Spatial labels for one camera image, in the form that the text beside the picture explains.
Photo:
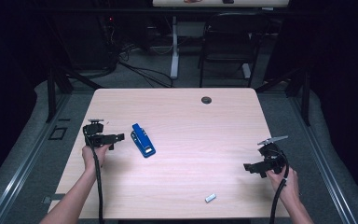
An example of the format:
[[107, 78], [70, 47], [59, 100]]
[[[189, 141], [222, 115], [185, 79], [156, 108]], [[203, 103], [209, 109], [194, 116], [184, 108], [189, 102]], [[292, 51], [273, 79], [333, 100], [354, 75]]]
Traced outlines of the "aluminium floor rail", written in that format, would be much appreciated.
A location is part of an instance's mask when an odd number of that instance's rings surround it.
[[341, 187], [339, 186], [336, 178], [333, 175], [333, 172], [330, 168], [330, 165], [327, 162], [326, 157], [322, 151], [321, 145], [312, 130], [311, 126], [308, 126], [306, 122], [302, 119], [301, 116], [301, 105], [296, 98], [289, 98], [291, 107], [295, 111], [296, 119], [300, 123], [300, 126], [303, 132], [306, 135], [306, 138], [310, 142], [310, 149], [312, 157], [315, 160], [315, 163], [318, 167], [319, 173], [322, 176], [324, 184], [328, 190], [328, 193], [335, 205], [335, 208], [340, 216], [340, 219], [343, 224], [358, 224], [355, 216], [353, 215], [352, 210], [346, 200]]
[[[47, 122], [48, 100], [40, 97], [32, 116], [0, 167], [0, 224], [35, 224], [48, 211], [45, 196], [55, 194], [72, 145], [76, 116], [69, 112], [73, 97], [63, 95]], [[62, 140], [49, 140], [55, 126], [67, 127]]]

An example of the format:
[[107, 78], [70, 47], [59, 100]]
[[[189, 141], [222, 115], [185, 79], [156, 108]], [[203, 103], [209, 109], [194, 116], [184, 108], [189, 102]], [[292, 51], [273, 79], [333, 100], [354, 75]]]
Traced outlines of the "black metal stand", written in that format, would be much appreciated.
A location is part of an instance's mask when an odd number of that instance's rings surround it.
[[72, 77], [81, 83], [91, 87], [94, 90], [101, 89], [102, 86], [83, 77], [78, 72], [66, 66], [51, 67], [48, 72], [48, 118], [47, 122], [51, 122], [56, 115], [56, 87], [60, 89], [63, 94], [71, 94], [74, 90], [73, 85], [70, 83], [69, 78]]
[[287, 97], [296, 96], [302, 91], [300, 115], [307, 126], [310, 126], [309, 109], [310, 109], [310, 70], [308, 67], [296, 68], [280, 77], [272, 79], [266, 84], [255, 89], [256, 92], [264, 92], [279, 83], [289, 79], [289, 84], [285, 89]]

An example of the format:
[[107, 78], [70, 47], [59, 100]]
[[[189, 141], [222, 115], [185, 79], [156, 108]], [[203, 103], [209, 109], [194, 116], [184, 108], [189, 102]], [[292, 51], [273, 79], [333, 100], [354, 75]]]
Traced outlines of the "person's left hand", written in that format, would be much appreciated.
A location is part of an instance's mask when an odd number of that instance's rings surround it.
[[110, 148], [109, 145], [103, 145], [101, 147], [97, 147], [91, 149], [88, 146], [84, 146], [82, 148], [82, 157], [85, 164], [85, 173], [86, 174], [94, 174], [96, 172], [96, 163], [95, 158], [98, 159], [98, 165], [100, 168], [103, 167], [103, 163], [105, 160], [105, 154]]

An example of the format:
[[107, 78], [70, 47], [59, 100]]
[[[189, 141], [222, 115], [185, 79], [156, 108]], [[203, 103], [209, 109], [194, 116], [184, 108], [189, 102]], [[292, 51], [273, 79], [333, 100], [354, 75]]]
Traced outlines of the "grey tape strip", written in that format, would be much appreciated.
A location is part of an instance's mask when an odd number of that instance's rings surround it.
[[42, 199], [43, 204], [51, 204], [53, 201], [60, 201], [65, 196], [64, 193], [52, 194], [49, 196], [45, 196]]

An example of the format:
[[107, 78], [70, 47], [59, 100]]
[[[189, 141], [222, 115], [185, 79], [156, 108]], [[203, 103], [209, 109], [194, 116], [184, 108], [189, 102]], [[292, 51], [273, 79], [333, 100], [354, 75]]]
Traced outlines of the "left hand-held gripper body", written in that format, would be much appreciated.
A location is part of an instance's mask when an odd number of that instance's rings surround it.
[[83, 127], [85, 143], [89, 147], [101, 147], [111, 145], [116, 141], [114, 134], [104, 135], [101, 119], [90, 119], [89, 124]]

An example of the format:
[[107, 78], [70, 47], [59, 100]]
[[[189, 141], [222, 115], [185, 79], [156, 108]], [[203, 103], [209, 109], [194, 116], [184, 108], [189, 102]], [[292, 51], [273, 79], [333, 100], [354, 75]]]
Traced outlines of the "black folding chair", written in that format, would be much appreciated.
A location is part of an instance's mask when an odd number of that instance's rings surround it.
[[236, 63], [239, 69], [251, 65], [251, 86], [258, 53], [270, 20], [261, 13], [223, 12], [208, 19], [203, 28], [200, 58], [200, 86], [203, 86], [205, 63]]

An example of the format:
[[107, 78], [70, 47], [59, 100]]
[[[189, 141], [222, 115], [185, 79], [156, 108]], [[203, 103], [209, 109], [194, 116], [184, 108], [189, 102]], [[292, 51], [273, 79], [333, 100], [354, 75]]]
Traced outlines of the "blue stapler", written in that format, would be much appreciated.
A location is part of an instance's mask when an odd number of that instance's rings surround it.
[[156, 153], [150, 138], [138, 123], [132, 125], [131, 139], [145, 158], [148, 158]]

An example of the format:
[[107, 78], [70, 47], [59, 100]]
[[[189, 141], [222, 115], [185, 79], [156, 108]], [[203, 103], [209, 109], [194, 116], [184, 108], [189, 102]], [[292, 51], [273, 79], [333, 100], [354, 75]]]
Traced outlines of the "person's right hand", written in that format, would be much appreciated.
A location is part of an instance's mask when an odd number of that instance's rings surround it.
[[280, 199], [284, 204], [294, 204], [299, 202], [298, 177], [296, 171], [290, 167], [288, 176], [283, 173], [275, 174], [273, 171], [267, 171], [267, 176], [275, 191], [278, 190], [281, 182], [285, 180], [280, 193]]

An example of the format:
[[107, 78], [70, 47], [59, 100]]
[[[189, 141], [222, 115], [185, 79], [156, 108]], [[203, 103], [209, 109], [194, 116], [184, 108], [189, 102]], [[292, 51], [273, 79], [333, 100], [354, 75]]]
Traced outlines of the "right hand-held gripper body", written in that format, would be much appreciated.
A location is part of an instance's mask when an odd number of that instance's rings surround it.
[[287, 135], [270, 137], [258, 143], [260, 146], [258, 151], [264, 157], [264, 160], [261, 162], [263, 165], [261, 172], [272, 170], [275, 174], [279, 174], [282, 171], [287, 163], [287, 158], [283, 151], [279, 149], [276, 142], [286, 138]]

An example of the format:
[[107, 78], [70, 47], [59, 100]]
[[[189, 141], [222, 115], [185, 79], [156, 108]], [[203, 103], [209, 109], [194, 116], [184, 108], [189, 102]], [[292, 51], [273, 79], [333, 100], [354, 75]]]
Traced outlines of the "white background desk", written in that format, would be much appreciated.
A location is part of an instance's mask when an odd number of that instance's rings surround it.
[[[187, 8], [284, 8], [289, 6], [290, 0], [152, 0], [153, 7], [161, 9], [187, 9]], [[172, 18], [172, 78], [178, 78], [179, 51], [177, 16]]]

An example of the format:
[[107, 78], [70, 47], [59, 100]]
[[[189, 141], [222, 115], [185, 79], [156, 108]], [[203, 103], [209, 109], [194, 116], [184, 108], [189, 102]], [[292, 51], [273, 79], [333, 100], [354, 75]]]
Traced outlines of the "black floor socket frame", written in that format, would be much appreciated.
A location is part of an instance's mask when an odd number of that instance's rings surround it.
[[67, 132], [67, 127], [55, 126], [50, 133], [49, 140], [62, 140]]

